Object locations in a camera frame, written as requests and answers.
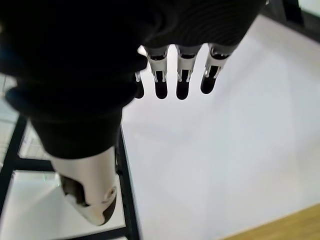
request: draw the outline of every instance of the black sleeve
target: black sleeve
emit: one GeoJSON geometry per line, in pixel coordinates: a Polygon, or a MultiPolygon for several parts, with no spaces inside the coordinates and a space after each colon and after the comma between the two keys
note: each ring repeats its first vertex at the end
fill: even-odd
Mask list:
{"type": "Polygon", "coordinates": [[[178,1],[10,0],[0,3],[0,72],[16,77],[7,101],[45,150],[84,158],[116,143],[138,47],[172,28],[178,1]]]}

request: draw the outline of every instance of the robotic arm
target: robotic arm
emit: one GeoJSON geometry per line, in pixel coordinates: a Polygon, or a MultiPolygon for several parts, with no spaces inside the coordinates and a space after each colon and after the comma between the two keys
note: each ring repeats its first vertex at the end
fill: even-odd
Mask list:
{"type": "Polygon", "coordinates": [[[147,61],[167,96],[175,44],[176,95],[185,99],[197,54],[209,45],[201,91],[209,94],[266,0],[136,0],[0,3],[0,72],[60,175],[66,199],[100,226],[116,205],[115,145],[122,108],[144,94],[147,61]],[[137,53],[143,45],[147,59],[137,53]]]}

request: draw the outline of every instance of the wooden floor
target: wooden floor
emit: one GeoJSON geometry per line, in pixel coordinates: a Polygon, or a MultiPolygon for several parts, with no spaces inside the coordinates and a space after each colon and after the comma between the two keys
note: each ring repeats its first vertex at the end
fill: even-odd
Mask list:
{"type": "Polygon", "coordinates": [[[224,240],[320,240],[320,204],[224,240]]]}

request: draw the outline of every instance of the black metal frame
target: black metal frame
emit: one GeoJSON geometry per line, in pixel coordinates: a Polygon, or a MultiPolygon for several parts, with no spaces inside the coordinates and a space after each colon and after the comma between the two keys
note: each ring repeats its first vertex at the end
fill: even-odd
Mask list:
{"type": "Polygon", "coordinates": [[[270,0],[262,14],[320,43],[320,17],[301,9],[299,0],[270,0]]]}
{"type": "MultiPolygon", "coordinates": [[[[27,120],[23,116],[19,116],[4,158],[3,167],[0,172],[0,217],[5,205],[6,195],[8,193],[14,170],[54,172],[51,162],[48,160],[19,157],[18,153],[24,137],[26,126],[27,120]]],[[[76,236],[73,238],[68,238],[68,240],[111,240],[121,237],[126,237],[128,240],[140,240],[122,130],[119,133],[116,155],[116,166],[117,174],[120,179],[125,227],[97,232],[90,235],[76,236]]]]}

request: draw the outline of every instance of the black fingertip pad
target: black fingertip pad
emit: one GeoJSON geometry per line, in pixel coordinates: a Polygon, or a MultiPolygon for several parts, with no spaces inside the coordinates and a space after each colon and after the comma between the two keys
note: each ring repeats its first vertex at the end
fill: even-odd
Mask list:
{"type": "Polygon", "coordinates": [[[215,78],[209,78],[209,77],[205,77],[203,76],[202,78],[202,82],[201,82],[201,92],[203,92],[204,94],[209,94],[212,92],[212,90],[214,89],[216,83],[216,79],[215,78]]]}
{"type": "Polygon", "coordinates": [[[145,95],[144,85],[142,81],[136,82],[136,93],[135,98],[141,99],[145,95]]]}
{"type": "Polygon", "coordinates": [[[180,100],[187,98],[189,93],[189,82],[177,81],[176,83],[176,96],[180,100]]]}
{"type": "Polygon", "coordinates": [[[117,203],[117,196],[115,196],[114,200],[112,201],[111,205],[103,211],[103,216],[104,216],[104,223],[101,225],[106,224],[112,215],[114,214],[115,208],[116,208],[116,203],[117,203]]]}
{"type": "Polygon", "coordinates": [[[167,82],[155,82],[155,94],[159,99],[165,99],[168,95],[167,82]]]}

